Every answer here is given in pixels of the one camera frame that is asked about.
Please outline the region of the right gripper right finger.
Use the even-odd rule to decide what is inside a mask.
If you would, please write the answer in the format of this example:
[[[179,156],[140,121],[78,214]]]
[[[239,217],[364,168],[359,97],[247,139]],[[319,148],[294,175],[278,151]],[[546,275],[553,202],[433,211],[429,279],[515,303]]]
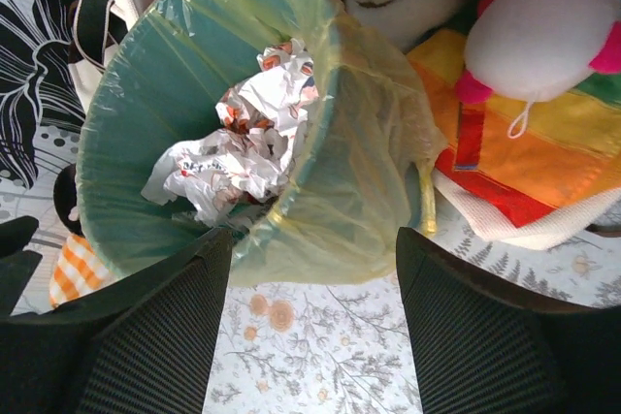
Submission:
[[[410,228],[396,269],[424,412],[619,412],[619,307],[527,290]]]

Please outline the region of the yellow trash bag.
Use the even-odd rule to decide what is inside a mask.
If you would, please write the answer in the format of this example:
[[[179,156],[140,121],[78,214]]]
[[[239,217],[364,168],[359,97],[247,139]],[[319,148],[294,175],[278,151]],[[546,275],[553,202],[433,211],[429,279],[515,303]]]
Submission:
[[[82,230],[125,277],[202,229],[142,196],[176,142],[214,130],[216,101],[266,46],[295,37],[314,61],[316,117],[291,181],[233,249],[229,282],[362,283],[395,267],[415,208],[436,229],[431,171],[446,141],[419,76],[340,0],[155,0],[122,41],[91,102],[77,162]]]

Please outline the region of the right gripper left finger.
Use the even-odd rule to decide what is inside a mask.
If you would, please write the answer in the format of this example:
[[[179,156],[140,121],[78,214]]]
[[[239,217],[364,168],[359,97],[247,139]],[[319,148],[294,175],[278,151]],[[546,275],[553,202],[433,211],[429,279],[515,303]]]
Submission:
[[[233,239],[214,229],[83,298],[1,321],[5,413],[199,413]]]

